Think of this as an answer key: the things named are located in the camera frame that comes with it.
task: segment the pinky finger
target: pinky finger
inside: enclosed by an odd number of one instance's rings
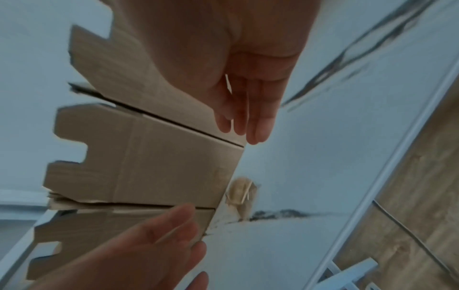
[[[229,133],[231,131],[231,121],[227,120],[223,115],[214,111],[215,121],[217,123],[217,127],[223,133]]]
[[[191,281],[186,290],[206,290],[208,285],[209,276],[206,272],[201,272]]]

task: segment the folded cardboard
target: folded cardboard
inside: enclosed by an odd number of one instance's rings
[[[58,110],[55,134],[87,145],[82,163],[56,161],[44,186],[84,203],[216,208],[243,148],[102,104]]]
[[[73,261],[95,249],[126,229],[166,212],[167,208],[125,205],[90,205],[69,201],[51,202],[51,209],[74,210],[64,212],[49,223],[35,228],[34,243],[60,242],[55,255],[30,262],[27,279],[36,280],[43,275]],[[199,225],[200,239],[214,210],[197,209],[195,221]]]
[[[108,40],[73,27],[69,50],[75,69],[105,98],[244,146],[244,136],[220,132],[210,108],[161,76],[116,5],[111,6],[114,20]]]

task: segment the cardboard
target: cardboard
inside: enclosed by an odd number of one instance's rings
[[[49,272],[95,249],[128,228],[168,210],[164,207],[135,207],[124,205],[85,205],[71,201],[52,201],[51,209],[66,209],[49,223],[35,228],[34,242],[60,242],[55,255],[30,262],[27,279],[36,280]],[[197,209],[199,240],[207,228],[214,210]]]
[[[84,203],[216,208],[243,148],[124,108],[60,108],[55,134],[88,146],[82,163],[56,161],[44,186]]]
[[[120,12],[111,6],[114,20],[108,40],[73,27],[69,50],[75,69],[109,100],[244,146],[245,136],[220,132],[212,109],[161,76]]]

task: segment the cardboard flap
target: cardboard flap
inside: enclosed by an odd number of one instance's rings
[[[161,76],[116,5],[109,6],[113,25],[108,40],[72,28],[69,50],[74,68],[109,100],[244,146],[245,136],[220,132],[212,109]]]
[[[167,209],[164,208],[151,208],[138,212],[119,213],[106,209],[90,213],[67,214],[38,226],[35,228],[35,243],[58,241],[61,247],[55,255],[32,260],[27,279],[36,280],[95,249],[137,223],[166,211]],[[204,233],[213,214],[214,210],[196,211],[195,220],[199,225],[197,240]]]
[[[243,148],[100,104],[59,109],[57,136],[84,142],[82,163],[48,165],[44,186],[84,203],[216,208]]]

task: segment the brown cardboard sheet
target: brown cardboard sheet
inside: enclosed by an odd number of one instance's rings
[[[55,134],[83,142],[82,163],[56,161],[44,186],[83,203],[216,208],[243,148],[120,107],[58,110]]]
[[[75,69],[109,100],[244,146],[245,136],[220,132],[210,108],[161,76],[120,12],[116,7],[112,10],[108,40],[73,27],[69,50]]]
[[[87,205],[75,202],[52,202],[52,209],[77,209],[58,216],[49,223],[35,228],[34,243],[60,242],[57,253],[31,261],[27,279],[36,280],[43,275],[73,261],[95,249],[126,229],[167,211],[164,207],[135,207],[124,205]],[[197,209],[195,221],[199,225],[200,239],[214,210]]]

